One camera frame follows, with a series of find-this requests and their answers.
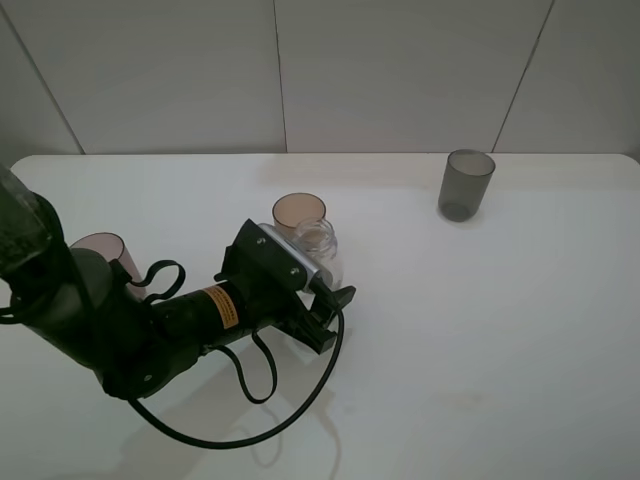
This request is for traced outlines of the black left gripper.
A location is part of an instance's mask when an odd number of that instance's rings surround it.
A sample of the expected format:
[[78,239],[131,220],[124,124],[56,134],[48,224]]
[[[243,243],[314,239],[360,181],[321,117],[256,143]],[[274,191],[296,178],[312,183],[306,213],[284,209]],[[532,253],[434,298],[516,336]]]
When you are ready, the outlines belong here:
[[241,226],[225,250],[218,282],[227,282],[241,295],[251,328],[274,326],[294,340],[323,354],[334,346],[333,320],[354,298],[356,288],[331,290],[323,281],[314,286],[314,310],[306,309],[298,293],[305,272],[254,221]]

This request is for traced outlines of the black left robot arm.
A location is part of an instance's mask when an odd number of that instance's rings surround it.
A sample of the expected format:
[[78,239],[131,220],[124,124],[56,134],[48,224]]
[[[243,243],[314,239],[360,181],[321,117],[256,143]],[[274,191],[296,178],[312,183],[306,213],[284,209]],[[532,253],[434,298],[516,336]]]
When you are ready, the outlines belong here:
[[138,298],[118,260],[71,248],[53,206],[13,173],[1,173],[1,277],[21,324],[91,370],[122,400],[149,397],[201,357],[275,327],[317,353],[335,339],[339,302],[321,268],[263,225],[245,222],[212,286]]

